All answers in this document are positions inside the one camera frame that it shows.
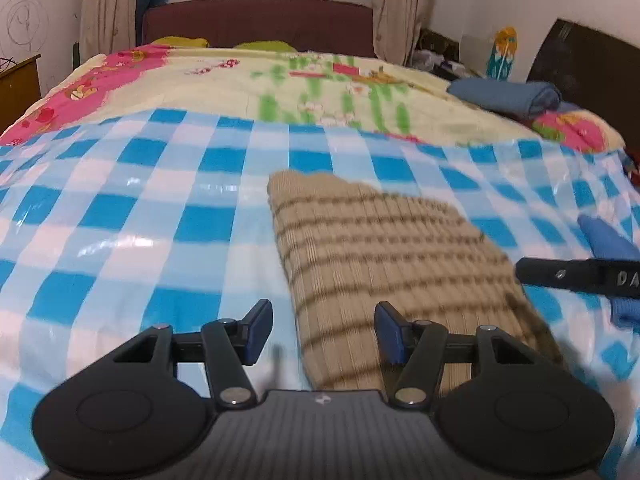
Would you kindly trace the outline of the beige brown-striped knit sweater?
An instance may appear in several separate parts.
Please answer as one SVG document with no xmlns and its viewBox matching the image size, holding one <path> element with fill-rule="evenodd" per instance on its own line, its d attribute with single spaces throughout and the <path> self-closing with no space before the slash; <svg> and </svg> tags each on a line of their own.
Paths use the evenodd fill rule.
<svg viewBox="0 0 640 480">
<path fill-rule="evenodd" d="M 398 369 L 382 361 L 374 332 L 382 301 L 457 334 L 498 326 L 563 363 L 508 256 L 453 206 L 324 172 L 275 172 L 267 192 L 314 388 L 390 388 Z"/>
</svg>

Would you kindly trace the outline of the blue white checkered plastic sheet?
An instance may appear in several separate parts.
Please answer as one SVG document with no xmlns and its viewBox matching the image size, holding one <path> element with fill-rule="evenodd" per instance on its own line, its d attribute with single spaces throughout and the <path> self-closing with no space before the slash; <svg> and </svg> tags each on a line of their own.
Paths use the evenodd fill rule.
<svg viewBox="0 0 640 480">
<path fill-rule="evenodd" d="M 257 390 L 308 385 L 267 182 L 326 171 L 446 202 L 512 259 L 585 259 L 581 214 L 639 236 L 615 153 L 543 140 L 458 148 L 349 128 L 147 110 L 1 151 L 1 474 L 35 479 L 39 400 L 155 325 L 195 332 L 260 298 L 274 326 Z"/>
</svg>

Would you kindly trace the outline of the folded blue-grey cloth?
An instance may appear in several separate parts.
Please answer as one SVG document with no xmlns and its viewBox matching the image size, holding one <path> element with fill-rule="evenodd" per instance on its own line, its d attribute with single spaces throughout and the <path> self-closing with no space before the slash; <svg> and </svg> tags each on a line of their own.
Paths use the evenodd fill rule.
<svg viewBox="0 0 640 480">
<path fill-rule="evenodd" d="M 482 110 L 520 119 L 532 119 L 556 110 L 562 102 L 555 85 L 543 81 L 462 78 L 453 81 L 447 92 Z"/>
</svg>

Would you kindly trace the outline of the dark wooden board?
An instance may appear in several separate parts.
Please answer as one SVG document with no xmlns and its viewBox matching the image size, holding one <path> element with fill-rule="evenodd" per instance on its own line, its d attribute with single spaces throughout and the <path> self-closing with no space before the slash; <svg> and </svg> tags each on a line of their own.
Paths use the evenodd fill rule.
<svg viewBox="0 0 640 480">
<path fill-rule="evenodd" d="M 639 49 L 600 30 L 559 18 L 527 78 L 551 82 L 565 101 L 596 113 L 626 139 L 639 125 Z"/>
</svg>

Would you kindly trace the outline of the colourful cartoon box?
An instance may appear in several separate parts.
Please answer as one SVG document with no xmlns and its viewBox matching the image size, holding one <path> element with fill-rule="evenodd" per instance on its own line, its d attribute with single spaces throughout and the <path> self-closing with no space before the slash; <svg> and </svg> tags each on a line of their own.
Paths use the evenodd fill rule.
<svg viewBox="0 0 640 480">
<path fill-rule="evenodd" d="M 495 80 L 507 80 L 518 50 L 518 34 L 514 27 L 506 27 L 496 33 L 486 68 L 486 76 Z"/>
</svg>

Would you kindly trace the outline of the yellow floral cartoon bedsheet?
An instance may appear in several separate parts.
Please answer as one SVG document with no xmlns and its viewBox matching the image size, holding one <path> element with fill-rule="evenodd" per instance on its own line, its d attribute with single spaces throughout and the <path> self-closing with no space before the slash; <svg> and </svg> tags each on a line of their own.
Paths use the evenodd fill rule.
<svg viewBox="0 0 640 480">
<path fill-rule="evenodd" d="M 583 153 L 625 146 L 618 131 L 588 110 L 529 122 L 482 110 L 448 87 L 442 78 L 377 58 L 149 44 L 90 58 L 6 128 L 1 142 L 22 144 L 81 122 L 171 108 L 350 127 L 437 145 L 542 136 Z"/>
</svg>

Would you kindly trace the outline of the cluttered dark nightstand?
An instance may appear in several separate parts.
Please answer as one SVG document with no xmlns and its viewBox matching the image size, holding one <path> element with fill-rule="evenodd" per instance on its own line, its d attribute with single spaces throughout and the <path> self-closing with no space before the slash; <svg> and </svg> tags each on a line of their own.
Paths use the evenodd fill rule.
<svg viewBox="0 0 640 480">
<path fill-rule="evenodd" d="M 431 29 L 422 28 L 409 58 L 408 66 L 446 81 L 477 77 L 460 61 L 460 44 Z"/>
</svg>

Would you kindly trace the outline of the dark red headboard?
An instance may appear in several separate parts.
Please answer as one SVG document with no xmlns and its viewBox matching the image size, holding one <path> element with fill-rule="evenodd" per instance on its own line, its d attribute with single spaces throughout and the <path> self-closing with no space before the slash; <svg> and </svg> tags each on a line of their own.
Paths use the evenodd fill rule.
<svg viewBox="0 0 640 480">
<path fill-rule="evenodd" d="M 279 40 L 304 51 L 372 58 L 372 10 L 331 0 L 191 0 L 147 10 L 142 42 L 202 38 L 214 48 Z"/>
</svg>

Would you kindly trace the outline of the wooden side cabinet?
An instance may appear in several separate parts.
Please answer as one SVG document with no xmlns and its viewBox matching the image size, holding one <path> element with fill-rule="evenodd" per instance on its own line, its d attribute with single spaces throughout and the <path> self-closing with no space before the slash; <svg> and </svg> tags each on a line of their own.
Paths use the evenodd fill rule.
<svg viewBox="0 0 640 480">
<path fill-rule="evenodd" d="M 0 77 L 0 128 L 9 128 L 26 110 L 41 99 L 37 54 L 14 64 Z"/>
</svg>

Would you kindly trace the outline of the beige curtain right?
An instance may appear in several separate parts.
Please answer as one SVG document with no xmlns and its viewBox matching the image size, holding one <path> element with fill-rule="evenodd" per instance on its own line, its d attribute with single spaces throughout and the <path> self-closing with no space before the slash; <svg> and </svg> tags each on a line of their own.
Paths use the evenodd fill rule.
<svg viewBox="0 0 640 480">
<path fill-rule="evenodd" d="M 404 65 L 411 58 L 435 0 L 371 0 L 373 47 L 381 60 Z"/>
</svg>

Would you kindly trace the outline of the beige curtain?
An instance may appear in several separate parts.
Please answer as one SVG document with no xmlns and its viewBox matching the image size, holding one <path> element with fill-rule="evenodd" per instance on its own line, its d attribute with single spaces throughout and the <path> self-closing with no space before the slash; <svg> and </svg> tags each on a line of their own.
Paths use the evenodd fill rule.
<svg viewBox="0 0 640 480">
<path fill-rule="evenodd" d="M 404 65 L 411 58 L 435 0 L 371 0 L 373 47 L 381 60 Z"/>
<path fill-rule="evenodd" d="M 81 62 L 99 53 L 129 50 L 136 44 L 136 0 L 82 0 L 79 53 Z"/>
</svg>

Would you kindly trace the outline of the beige curtain left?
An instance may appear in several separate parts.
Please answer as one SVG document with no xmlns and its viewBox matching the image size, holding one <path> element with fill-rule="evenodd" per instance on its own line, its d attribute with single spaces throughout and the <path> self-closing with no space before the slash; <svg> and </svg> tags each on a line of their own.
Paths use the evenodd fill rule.
<svg viewBox="0 0 640 480">
<path fill-rule="evenodd" d="M 81 62 L 99 53 L 129 50 L 136 44 L 136 0 L 82 0 L 79 53 Z"/>
</svg>

